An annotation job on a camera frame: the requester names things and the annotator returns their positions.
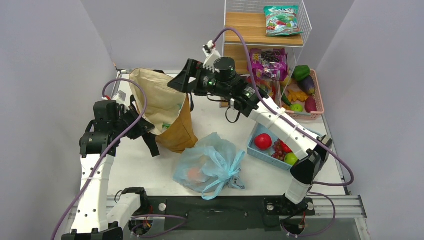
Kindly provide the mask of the orange cloth tote bag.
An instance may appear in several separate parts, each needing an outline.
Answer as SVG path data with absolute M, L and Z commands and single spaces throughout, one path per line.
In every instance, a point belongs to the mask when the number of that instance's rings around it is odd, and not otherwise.
M 137 68 L 130 73 L 129 79 L 142 88 L 130 85 L 137 111 L 142 113 L 146 107 L 143 118 L 155 126 L 143 136 L 152 156 L 160 155 L 158 145 L 178 154 L 194 147 L 198 141 L 191 116 L 194 104 L 188 94 L 168 87 L 173 78 L 159 70 Z M 171 127 L 163 129 L 163 123 Z

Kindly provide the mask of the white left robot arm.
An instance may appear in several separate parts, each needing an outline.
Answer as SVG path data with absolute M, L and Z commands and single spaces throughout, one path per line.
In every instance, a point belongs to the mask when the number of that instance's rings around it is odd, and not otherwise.
M 117 204 L 107 210 L 112 166 L 121 138 L 136 140 L 146 136 L 154 125 L 142 119 L 135 101 L 101 100 L 93 106 L 94 119 L 79 140 L 81 189 L 72 206 L 77 205 L 70 231 L 63 240 L 121 240 L 131 217 L 151 209 L 143 187 L 121 191 Z

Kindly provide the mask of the light blue plastic grocery bag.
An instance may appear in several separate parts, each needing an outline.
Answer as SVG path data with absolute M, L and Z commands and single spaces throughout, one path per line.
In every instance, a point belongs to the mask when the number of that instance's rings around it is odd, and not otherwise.
M 245 190 L 240 177 L 245 154 L 213 132 L 183 151 L 172 178 L 206 201 L 218 197 L 224 188 Z

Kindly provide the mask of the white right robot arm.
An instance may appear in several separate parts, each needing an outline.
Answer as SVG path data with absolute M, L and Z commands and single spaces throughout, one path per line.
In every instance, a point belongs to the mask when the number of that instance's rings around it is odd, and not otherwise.
M 285 113 L 254 81 L 237 74 L 230 57 L 217 59 L 213 67 L 188 59 L 183 70 L 167 86 L 180 93 L 208 94 L 224 98 L 245 117 L 268 128 L 292 150 L 298 161 L 291 167 L 292 182 L 284 194 L 283 209 L 290 215 L 303 207 L 303 200 L 329 157 L 332 140 L 318 136 Z

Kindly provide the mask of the green snack bag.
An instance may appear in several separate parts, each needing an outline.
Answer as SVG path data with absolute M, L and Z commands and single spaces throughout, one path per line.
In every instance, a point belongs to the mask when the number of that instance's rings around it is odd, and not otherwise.
M 168 123 L 163 123 L 163 124 L 162 124 L 162 128 L 163 128 L 163 129 L 166 129 L 166 130 L 167 130 L 167 129 L 169 129 L 170 127 L 171 127 L 171 124 L 168 124 Z

